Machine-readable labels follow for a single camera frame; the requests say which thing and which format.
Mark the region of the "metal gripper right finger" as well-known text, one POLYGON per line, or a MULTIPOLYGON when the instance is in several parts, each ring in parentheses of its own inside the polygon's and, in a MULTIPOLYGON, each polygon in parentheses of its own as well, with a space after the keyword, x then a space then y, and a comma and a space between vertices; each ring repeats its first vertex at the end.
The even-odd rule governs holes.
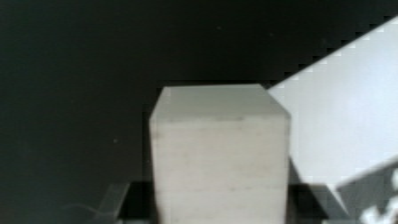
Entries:
POLYGON ((306 224, 355 224, 325 185, 309 185, 306 224))

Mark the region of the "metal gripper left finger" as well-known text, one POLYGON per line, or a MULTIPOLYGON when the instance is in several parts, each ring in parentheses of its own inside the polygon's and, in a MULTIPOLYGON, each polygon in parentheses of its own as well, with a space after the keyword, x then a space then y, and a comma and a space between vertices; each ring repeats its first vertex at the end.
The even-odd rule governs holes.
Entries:
POLYGON ((119 213, 126 199, 130 184, 117 183, 108 186, 94 217, 87 224, 119 224, 119 213))

